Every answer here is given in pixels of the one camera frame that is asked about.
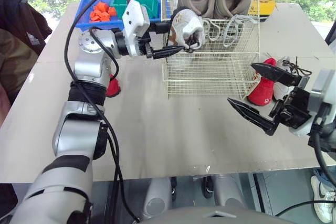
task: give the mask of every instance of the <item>white wire basket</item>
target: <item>white wire basket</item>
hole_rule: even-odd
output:
[[[257,6],[259,18],[259,1]],[[174,10],[173,0],[161,0],[163,21],[170,20]],[[192,54],[179,52],[163,61],[168,96],[236,95],[243,99],[259,83],[260,76],[250,66],[260,62],[259,22],[244,22],[237,30],[232,26],[226,29],[228,23],[226,19],[207,19],[206,42],[201,49]]]

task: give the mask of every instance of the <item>gray floor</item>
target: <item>gray floor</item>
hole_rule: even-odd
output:
[[[258,196],[252,174],[233,175],[238,181],[249,209],[260,211]],[[310,169],[302,170],[283,170],[277,172],[264,173],[268,197],[271,209],[275,214],[285,208],[313,199],[313,192],[310,186]],[[149,185],[149,179],[136,179],[125,181],[125,195],[130,208],[137,215],[141,215],[142,204]],[[103,223],[105,205],[108,201],[107,194],[111,184],[109,182],[93,183],[92,199],[94,202],[93,217],[91,223]],[[14,184],[19,201],[23,198],[28,184]],[[189,206],[214,206],[214,198],[205,199],[201,190],[201,179],[191,176],[177,178],[177,198],[173,203],[173,208]],[[126,213],[121,205],[119,197],[117,217],[119,223],[131,223],[132,218]],[[312,205],[302,206],[293,209],[282,216],[294,223],[316,224],[322,223],[317,218]]]
[[[310,169],[269,172],[264,173],[264,176],[272,211],[275,215],[291,205],[314,198],[310,185],[310,177],[312,176]],[[295,223],[322,223],[316,216],[313,205],[293,209],[285,213],[282,218]]]

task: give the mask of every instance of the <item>white shoe on floor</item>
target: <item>white shoe on floor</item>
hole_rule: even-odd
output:
[[[288,60],[289,61],[289,57],[283,57],[280,60],[278,60],[276,66],[278,68],[281,68],[281,69],[283,69],[283,70],[291,73],[291,70],[290,70],[289,66],[283,63],[284,60]],[[273,87],[273,91],[274,92],[273,92],[273,95],[274,95],[275,100],[282,100],[283,97],[286,94],[289,94],[289,92],[292,91],[293,89],[294,89],[294,87],[285,86],[285,85],[283,85],[280,82],[274,83],[274,87]]]
[[[314,192],[314,200],[335,200],[335,191],[328,191],[316,176],[310,178],[310,183]],[[330,223],[332,221],[333,207],[334,203],[314,204],[317,216],[324,223]]]
[[[336,224],[336,207],[332,208],[332,224]]]

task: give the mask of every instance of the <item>red shoe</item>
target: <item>red shoe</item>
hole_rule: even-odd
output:
[[[118,95],[120,93],[120,91],[121,91],[121,89],[119,87],[119,83],[118,83],[117,79],[113,79],[109,83],[109,87],[107,88],[106,96],[107,97],[115,97],[116,95]]]
[[[273,58],[269,58],[265,60],[264,63],[270,64],[273,66],[277,64],[276,60]],[[272,100],[273,86],[274,86],[273,81],[270,81],[266,79],[265,77],[262,77],[258,86],[247,97],[248,101],[258,106],[267,105]]]

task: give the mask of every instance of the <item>white table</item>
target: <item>white table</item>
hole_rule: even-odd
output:
[[[0,183],[31,183],[54,159],[51,138],[70,83],[63,49],[77,6],[69,6],[0,129]],[[321,68],[336,67],[335,55],[296,4],[278,4],[260,33],[261,52],[277,59],[298,56],[300,66],[313,70],[308,90]],[[78,34],[69,48],[72,63]],[[284,126],[269,137],[224,96],[167,99],[160,61],[126,57],[119,65],[122,92],[104,106],[117,133],[125,179],[318,166],[307,137]],[[271,106],[259,110],[266,116]],[[93,163],[94,180],[112,180],[113,171],[107,148]]]

